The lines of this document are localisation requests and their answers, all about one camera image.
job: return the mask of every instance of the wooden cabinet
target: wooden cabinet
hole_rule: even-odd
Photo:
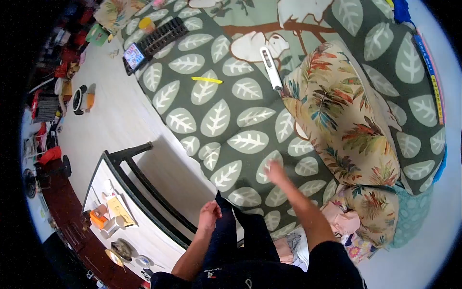
[[[51,171],[60,165],[61,160],[54,160],[44,170]],[[50,188],[42,189],[42,193],[56,225],[88,270],[111,289],[137,289],[143,283],[131,270],[124,270],[106,256],[106,248],[93,232],[83,231],[82,205],[67,178],[58,173],[51,175]]]

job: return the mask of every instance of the tablet screen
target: tablet screen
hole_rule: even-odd
[[[132,69],[135,69],[145,58],[134,43],[123,53],[123,57]]]

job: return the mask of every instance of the koala print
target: koala print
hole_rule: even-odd
[[[289,19],[301,23],[311,14],[319,23],[322,20],[324,11],[333,0],[280,0],[278,2],[278,17],[281,28]]]
[[[234,57],[248,62],[261,62],[260,48],[266,46],[273,58],[289,49],[289,43],[279,34],[274,33],[267,40],[262,32],[249,32],[231,43],[231,53]]]

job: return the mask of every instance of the floral cushion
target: floral cushion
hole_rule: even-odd
[[[318,46],[285,78],[282,99],[341,184],[394,185],[400,166],[391,133],[353,62],[340,43]]]
[[[104,0],[93,15],[101,26],[115,35],[149,0]]]
[[[385,190],[363,186],[347,187],[330,199],[345,212],[355,210],[361,220],[356,231],[359,237],[376,248],[393,241],[398,220],[398,197]]]
[[[358,265],[365,258],[370,258],[377,251],[369,241],[361,239],[357,234],[353,234],[351,245],[345,247],[350,259]]]

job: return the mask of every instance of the wall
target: wall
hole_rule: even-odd
[[[461,225],[461,69],[442,29],[419,0],[408,0],[412,21],[424,35],[444,91],[448,159],[434,186],[419,234],[399,249],[379,250],[359,268],[369,288],[422,289],[443,265]]]

